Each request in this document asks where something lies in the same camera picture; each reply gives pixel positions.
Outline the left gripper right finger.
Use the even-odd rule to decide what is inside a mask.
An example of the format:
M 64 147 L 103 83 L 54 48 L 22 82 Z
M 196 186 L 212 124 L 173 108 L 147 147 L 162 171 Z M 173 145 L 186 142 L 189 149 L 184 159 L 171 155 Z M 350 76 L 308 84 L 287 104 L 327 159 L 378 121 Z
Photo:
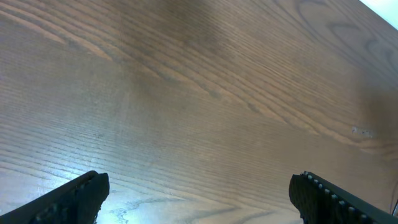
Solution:
M 294 174 L 289 198 L 308 224 L 397 224 L 397 217 L 312 172 Z

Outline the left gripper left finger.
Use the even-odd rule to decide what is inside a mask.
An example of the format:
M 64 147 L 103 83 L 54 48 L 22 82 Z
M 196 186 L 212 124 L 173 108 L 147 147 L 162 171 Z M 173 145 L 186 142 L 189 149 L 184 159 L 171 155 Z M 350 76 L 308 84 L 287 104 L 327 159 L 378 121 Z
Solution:
M 108 174 L 91 170 L 1 215 L 1 224 L 94 224 L 108 195 Z

